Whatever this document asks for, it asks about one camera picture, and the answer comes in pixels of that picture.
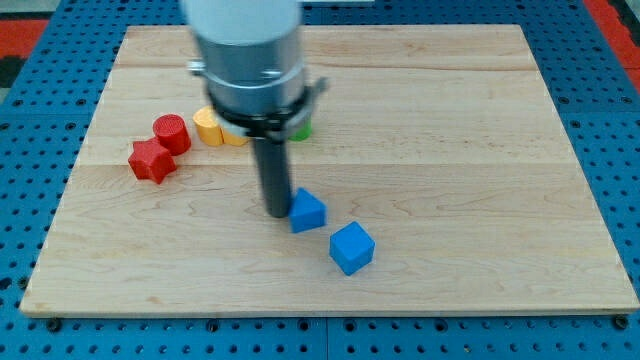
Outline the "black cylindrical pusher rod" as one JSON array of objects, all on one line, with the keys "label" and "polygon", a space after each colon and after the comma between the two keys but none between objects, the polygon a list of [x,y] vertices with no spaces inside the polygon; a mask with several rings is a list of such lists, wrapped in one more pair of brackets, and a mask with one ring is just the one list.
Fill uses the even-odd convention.
[{"label": "black cylindrical pusher rod", "polygon": [[272,217],[284,218],[292,201],[286,143],[256,138],[252,146],[265,209]]}]

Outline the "black clamp ring mount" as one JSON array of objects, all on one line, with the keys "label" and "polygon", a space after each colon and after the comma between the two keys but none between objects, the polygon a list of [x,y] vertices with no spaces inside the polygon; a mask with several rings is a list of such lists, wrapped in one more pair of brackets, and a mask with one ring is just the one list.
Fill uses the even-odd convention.
[{"label": "black clamp ring mount", "polygon": [[240,137],[286,141],[307,123],[316,109],[320,95],[329,89],[329,78],[320,77],[312,85],[306,85],[302,95],[290,105],[265,114],[242,114],[225,107],[210,90],[206,89],[209,102],[219,125]]}]

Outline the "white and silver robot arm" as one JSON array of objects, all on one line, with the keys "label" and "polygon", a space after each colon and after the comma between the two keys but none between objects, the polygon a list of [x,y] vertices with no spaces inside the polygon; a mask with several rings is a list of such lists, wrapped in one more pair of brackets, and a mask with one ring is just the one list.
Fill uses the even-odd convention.
[{"label": "white and silver robot arm", "polygon": [[307,81],[301,6],[292,0],[183,0],[181,11],[222,129],[251,140],[266,211],[288,215],[287,141],[310,122],[327,81]]}]

